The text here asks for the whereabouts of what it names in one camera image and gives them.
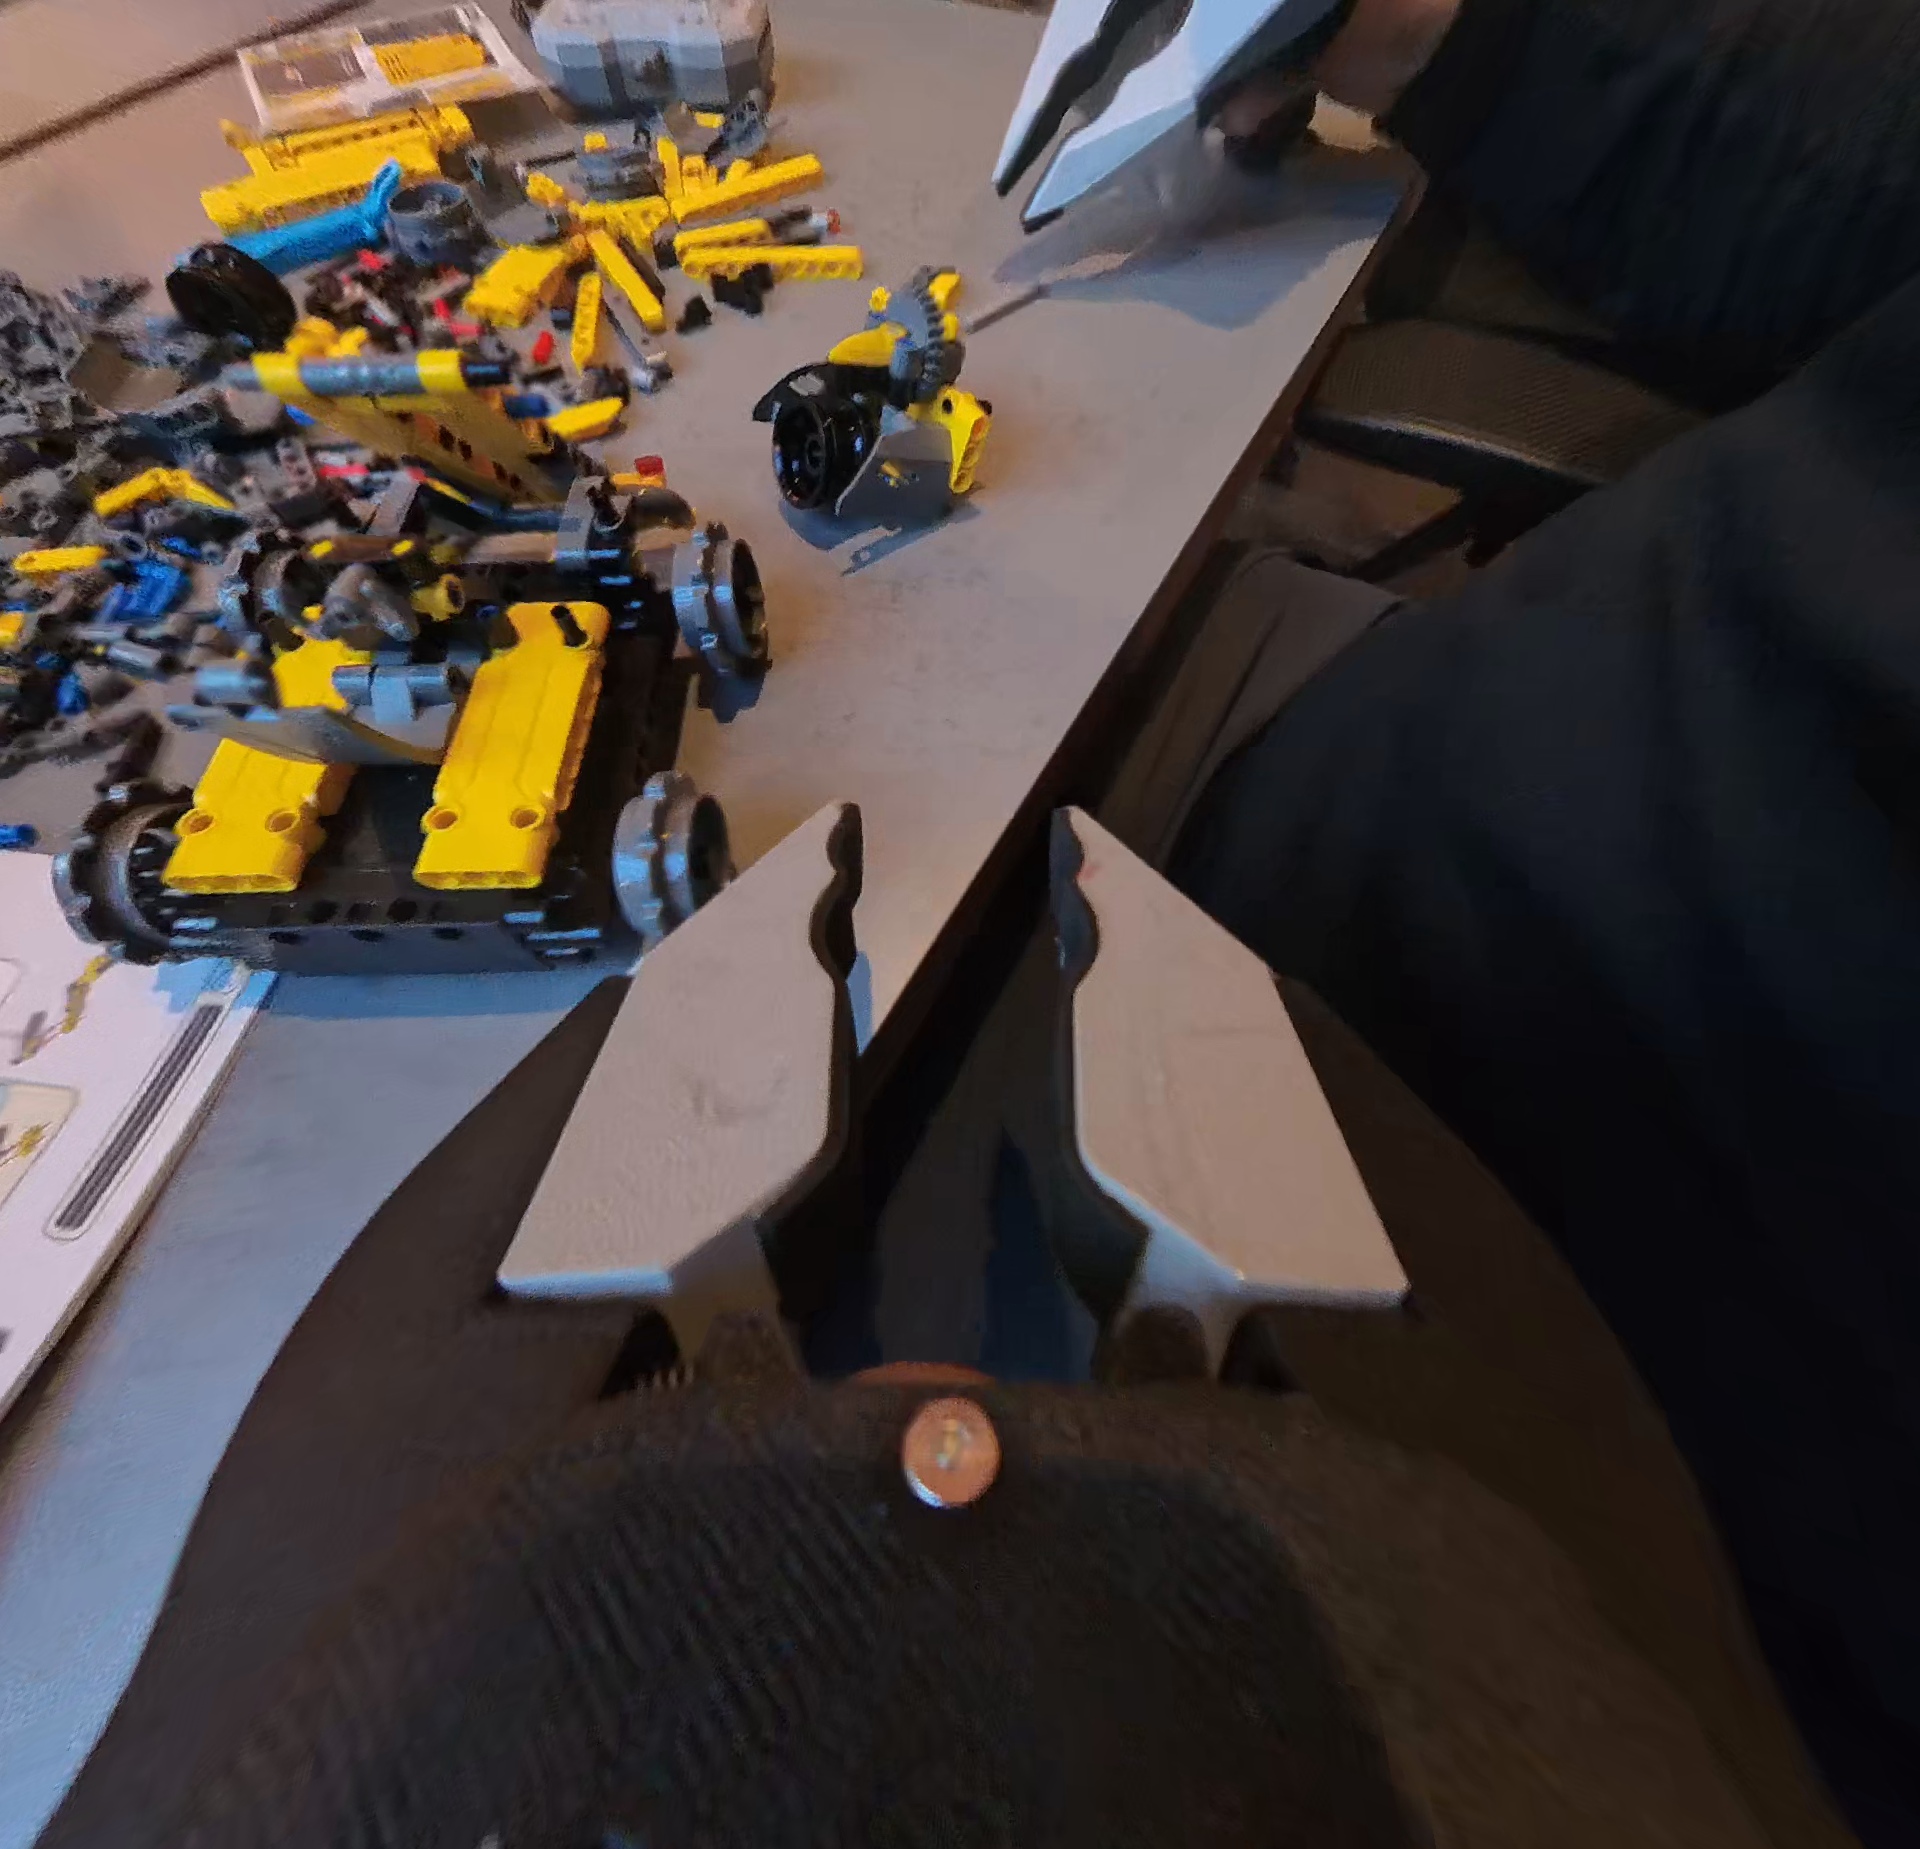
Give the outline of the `yellow brick wheel subassembly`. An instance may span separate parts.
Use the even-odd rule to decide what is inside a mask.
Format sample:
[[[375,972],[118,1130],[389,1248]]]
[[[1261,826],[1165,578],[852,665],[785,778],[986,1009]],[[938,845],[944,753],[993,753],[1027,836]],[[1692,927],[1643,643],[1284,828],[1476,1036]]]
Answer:
[[[878,287],[861,331],[754,401],[790,511],[901,531],[944,520],[972,491],[993,409],[960,383],[960,284],[931,263]]]

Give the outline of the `black wheel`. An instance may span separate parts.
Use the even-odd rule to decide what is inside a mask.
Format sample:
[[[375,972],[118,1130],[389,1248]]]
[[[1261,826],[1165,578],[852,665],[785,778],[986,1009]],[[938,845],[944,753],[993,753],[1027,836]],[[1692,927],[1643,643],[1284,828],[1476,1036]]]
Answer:
[[[247,350],[279,350],[300,322],[287,284],[228,241],[182,252],[162,288],[182,323]]]

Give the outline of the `pile of small connector pieces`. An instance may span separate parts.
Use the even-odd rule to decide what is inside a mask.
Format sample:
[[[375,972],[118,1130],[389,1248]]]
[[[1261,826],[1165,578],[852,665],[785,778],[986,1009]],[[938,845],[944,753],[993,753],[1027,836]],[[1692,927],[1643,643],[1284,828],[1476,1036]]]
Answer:
[[[230,545],[322,488],[288,431],[179,459],[105,443],[5,440],[2,774],[74,759],[213,630],[201,598]]]

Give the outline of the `pile of grey track links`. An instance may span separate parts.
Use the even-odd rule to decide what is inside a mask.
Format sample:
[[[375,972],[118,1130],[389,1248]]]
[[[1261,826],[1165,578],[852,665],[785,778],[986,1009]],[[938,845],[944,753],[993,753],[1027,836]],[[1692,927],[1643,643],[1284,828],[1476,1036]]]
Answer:
[[[83,278],[60,294],[2,273],[2,433],[77,433],[149,415],[220,364],[222,345],[143,310],[145,278]]]

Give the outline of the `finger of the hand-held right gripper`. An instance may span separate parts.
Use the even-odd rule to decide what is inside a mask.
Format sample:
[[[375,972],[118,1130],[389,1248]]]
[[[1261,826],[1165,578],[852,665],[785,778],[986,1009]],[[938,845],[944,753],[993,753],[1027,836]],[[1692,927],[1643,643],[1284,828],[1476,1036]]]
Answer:
[[[1287,54],[1320,54],[1354,0],[1162,0],[1121,40],[1101,79],[1068,110],[1026,169],[1040,172],[1022,228],[1045,228],[1069,208],[1140,172],[1185,117]]]
[[[1108,71],[1121,40],[1162,0],[1053,0],[996,158],[993,186],[1008,195],[1060,121]]]

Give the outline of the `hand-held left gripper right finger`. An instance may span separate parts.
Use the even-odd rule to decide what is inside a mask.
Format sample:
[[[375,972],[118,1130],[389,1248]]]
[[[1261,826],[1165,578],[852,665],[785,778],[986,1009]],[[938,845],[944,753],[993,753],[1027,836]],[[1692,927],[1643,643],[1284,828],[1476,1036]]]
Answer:
[[[1254,1311],[1400,1309],[1405,1264],[1272,970],[1084,808],[1054,815],[1047,860],[1090,1195],[1068,1252],[1110,1330],[1172,1311],[1223,1356]]]

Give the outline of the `blue brick separator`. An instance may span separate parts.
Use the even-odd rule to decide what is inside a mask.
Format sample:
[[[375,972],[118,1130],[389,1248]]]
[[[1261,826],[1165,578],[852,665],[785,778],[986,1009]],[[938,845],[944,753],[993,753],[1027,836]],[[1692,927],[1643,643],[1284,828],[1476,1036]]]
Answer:
[[[388,158],[375,172],[370,190],[357,200],[278,226],[230,235],[227,247],[252,258],[276,274],[338,256],[376,250],[388,239],[388,215],[401,182],[401,160]]]

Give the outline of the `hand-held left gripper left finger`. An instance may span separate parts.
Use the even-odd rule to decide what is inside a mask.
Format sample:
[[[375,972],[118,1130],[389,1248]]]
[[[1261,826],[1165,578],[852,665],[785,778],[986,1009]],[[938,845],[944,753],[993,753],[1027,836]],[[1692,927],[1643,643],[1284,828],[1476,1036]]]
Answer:
[[[648,949],[495,1268],[674,1334],[782,1323],[768,1234],[849,1135],[861,808],[820,806]]]

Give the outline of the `spread of yellow beams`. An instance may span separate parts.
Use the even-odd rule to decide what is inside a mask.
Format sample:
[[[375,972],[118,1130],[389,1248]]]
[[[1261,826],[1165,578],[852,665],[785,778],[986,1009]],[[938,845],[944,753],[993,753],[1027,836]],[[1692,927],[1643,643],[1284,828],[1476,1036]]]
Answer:
[[[825,178],[814,154],[713,164],[658,141],[639,147],[639,172],[640,192],[600,195],[518,167],[520,235],[494,228],[459,316],[497,332],[563,327],[583,372],[605,336],[648,351],[691,332],[709,304],[754,313],[776,284],[865,274],[839,214],[812,202]]]

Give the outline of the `pile of black red pieces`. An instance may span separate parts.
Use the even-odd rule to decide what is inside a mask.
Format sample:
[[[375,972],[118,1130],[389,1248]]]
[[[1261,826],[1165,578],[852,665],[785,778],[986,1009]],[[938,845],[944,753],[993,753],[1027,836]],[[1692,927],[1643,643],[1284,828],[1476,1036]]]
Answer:
[[[302,315],[342,336],[365,334],[371,350],[469,350],[494,331],[467,315],[473,278],[449,262],[414,262],[397,250],[349,250],[307,268]]]

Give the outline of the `person's right forearm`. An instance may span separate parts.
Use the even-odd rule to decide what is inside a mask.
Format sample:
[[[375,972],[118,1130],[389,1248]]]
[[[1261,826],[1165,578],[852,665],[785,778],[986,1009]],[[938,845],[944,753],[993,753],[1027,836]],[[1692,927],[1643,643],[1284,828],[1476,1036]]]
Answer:
[[[1918,0],[1459,0],[1384,130],[1648,364],[1916,425]]]

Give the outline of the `yellow brick vehicle model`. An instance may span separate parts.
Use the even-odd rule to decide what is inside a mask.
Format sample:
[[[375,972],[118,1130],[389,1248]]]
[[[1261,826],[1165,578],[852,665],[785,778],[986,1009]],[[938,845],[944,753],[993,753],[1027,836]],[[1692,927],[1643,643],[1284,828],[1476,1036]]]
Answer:
[[[250,471],[170,725],[195,776],[115,766],[52,860],[63,917],[143,967],[501,972],[648,946],[731,881],[674,767],[687,685],[770,661],[748,543],[658,459],[608,466],[634,383],[554,402],[495,342],[294,323],[227,370],[294,419]]]

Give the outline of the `grey battery box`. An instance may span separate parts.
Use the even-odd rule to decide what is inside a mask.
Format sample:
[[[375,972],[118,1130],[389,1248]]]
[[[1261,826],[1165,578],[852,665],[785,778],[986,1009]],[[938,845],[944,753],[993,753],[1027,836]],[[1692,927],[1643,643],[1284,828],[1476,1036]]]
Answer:
[[[542,0],[514,16],[545,79],[580,115],[774,104],[767,0]]]

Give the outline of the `person's right hand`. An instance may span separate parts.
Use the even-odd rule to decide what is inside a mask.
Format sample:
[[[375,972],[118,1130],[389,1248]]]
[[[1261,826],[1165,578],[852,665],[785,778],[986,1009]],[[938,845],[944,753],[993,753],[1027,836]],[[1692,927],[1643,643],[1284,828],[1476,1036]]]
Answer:
[[[1383,117],[1426,68],[1463,0],[1354,0],[1320,53],[1317,86],[1331,102]]]

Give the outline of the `grey desk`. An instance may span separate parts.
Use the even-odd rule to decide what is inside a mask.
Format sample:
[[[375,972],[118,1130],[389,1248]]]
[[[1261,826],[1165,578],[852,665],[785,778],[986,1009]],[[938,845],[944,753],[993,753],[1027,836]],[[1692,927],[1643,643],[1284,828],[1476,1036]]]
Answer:
[[[5,132],[326,0],[32,0],[5,16]],[[371,0],[422,10],[453,0]],[[506,0],[476,0],[501,10]],[[774,666],[691,773],[751,862],[861,806],[865,1067],[896,1047],[1060,778],[1101,683],[1160,630],[1295,380],[1405,200],[1342,110],[1284,194],[1226,228],[1152,204],[1022,235],[990,169],[1041,34],[954,0],[768,0],[785,138],[820,156],[868,278],[922,262],[967,309],[1047,294],[968,342],[996,409],[971,511],[823,551],[782,520],[751,402],[862,315],[852,284],[722,316],[634,415],[640,449],[754,548]],[[411,1166],[593,972],[284,981],[122,1262],[5,1429],[5,1844],[30,1844],[122,1692],[227,1442],[302,1307]]]

